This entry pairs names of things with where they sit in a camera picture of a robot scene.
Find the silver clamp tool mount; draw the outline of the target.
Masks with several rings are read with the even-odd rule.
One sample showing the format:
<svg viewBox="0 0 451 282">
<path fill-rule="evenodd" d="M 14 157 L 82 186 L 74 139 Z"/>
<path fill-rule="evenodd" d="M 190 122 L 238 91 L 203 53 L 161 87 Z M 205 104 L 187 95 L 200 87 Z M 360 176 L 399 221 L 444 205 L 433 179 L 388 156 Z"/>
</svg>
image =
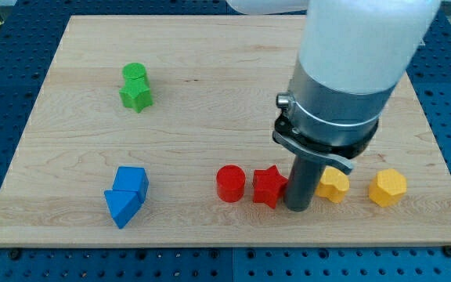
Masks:
<svg viewBox="0 0 451 282">
<path fill-rule="evenodd" d="M 355 93 L 329 88 L 297 62 L 286 92 L 276 97 L 281 109 L 272 138 L 296 158 L 293 169 L 331 166 L 346 175 L 352 158 L 368 146 L 393 88 Z"/>
</svg>

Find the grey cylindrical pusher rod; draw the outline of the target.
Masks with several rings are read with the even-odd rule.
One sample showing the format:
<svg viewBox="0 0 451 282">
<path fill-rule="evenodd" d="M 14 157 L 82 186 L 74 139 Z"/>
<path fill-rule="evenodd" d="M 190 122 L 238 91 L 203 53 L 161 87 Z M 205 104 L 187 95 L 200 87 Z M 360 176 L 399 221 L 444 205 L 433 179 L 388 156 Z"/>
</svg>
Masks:
<svg viewBox="0 0 451 282">
<path fill-rule="evenodd" d="M 315 194 L 325 166 L 297 156 L 290 170 L 283 202 L 293 212 L 306 210 Z"/>
</svg>

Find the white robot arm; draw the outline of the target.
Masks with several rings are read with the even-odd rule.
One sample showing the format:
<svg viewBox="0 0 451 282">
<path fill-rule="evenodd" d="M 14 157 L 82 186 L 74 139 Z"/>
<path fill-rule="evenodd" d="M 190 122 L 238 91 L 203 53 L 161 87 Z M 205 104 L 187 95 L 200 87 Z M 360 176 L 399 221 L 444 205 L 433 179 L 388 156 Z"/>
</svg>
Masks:
<svg viewBox="0 0 451 282">
<path fill-rule="evenodd" d="M 308 208 L 326 167 L 349 173 L 431 26 L 439 0 L 227 0 L 239 13 L 305 11 L 273 140 L 295 156 L 284 204 Z"/>
</svg>

